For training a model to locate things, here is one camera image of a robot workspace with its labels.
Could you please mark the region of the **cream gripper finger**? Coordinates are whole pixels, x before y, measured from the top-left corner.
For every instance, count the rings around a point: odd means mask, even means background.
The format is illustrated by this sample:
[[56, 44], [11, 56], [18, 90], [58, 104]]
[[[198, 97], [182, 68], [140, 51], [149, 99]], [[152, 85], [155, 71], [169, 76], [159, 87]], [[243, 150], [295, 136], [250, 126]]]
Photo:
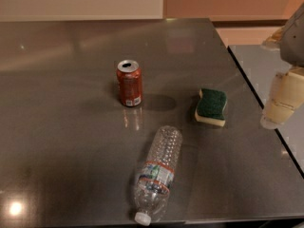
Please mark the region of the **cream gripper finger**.
[[266, 129], [276, 129], [284, 125], [303, 104], [304, 67], [278, 72], [272, 81], [260, 123]]
[[280, 41], [283, 34], [283, 28], [279, 28], [265, 39], [261, 46], [268, 50], [280, 50]]

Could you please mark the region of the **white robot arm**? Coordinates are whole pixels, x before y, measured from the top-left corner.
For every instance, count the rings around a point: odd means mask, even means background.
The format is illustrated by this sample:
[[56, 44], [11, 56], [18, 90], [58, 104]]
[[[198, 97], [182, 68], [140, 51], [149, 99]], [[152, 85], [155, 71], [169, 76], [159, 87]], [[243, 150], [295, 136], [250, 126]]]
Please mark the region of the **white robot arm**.
[[304, 103], [304, 4], [263, 42], [263, 46], [277, 47], [280, 58], [292, 66], [287, 72], [275, 75], [262, 111], [261, 125], [276, 129]]

